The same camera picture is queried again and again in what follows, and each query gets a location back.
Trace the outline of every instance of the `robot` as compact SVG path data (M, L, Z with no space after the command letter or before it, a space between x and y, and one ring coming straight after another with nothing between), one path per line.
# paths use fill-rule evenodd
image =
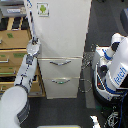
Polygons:
M128 37L112 36L110 47L96 47L93 91L102 103L117 104L128 89Z

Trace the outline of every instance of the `sticker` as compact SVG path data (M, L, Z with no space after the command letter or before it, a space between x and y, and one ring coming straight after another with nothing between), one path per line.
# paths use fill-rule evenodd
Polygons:
M0 55L1 57L6 57L5 55Z
M26 53L13 53L15 58L23 58Z
M37 11L39 16L49 16L49 5L48 3L37 3Z
M13 69L12 67L8 68L8 69Z
M8 38L13 38L12 33L7 33Z

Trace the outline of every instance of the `white drawer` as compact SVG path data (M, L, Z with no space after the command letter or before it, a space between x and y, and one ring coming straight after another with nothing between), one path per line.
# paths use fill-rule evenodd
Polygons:
M76 98L79 79L44 79L47 99Z
M42 78L79 77L81 58L74 59L39 59Z

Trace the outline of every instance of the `cabinet drawer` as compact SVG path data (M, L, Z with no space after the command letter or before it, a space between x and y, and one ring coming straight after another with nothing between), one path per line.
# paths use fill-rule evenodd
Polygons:
M0 66L19 66L26 53L26 49L0 50Z
M2 76L16 76L20 66L0 67L0 77ZM36 69L35 75L39 75L38 68Z
M76 98L79 79L44 79L47 99Z
M13 86L14 86L14 82L0 82L0 93L5 92L7 89ZM32 88L30 92L40 92L40 91L41 91L41 87L39 84L39 77L37 76L36 80L33 81L32 83Z
M29 35L28 30L0 31L0 49L26 48Z
M82 65L81 58L38 59L43 78L78 77Z

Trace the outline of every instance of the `green sign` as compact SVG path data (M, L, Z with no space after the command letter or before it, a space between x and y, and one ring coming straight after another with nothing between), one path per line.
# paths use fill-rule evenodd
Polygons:
M13 53L15 58L23 58L26 53Z
M5 55L0 55L1 57L6 57Z
M13 38L12 33L7 33L8 38Z
M9 69L13 69L12 67L9 67Z

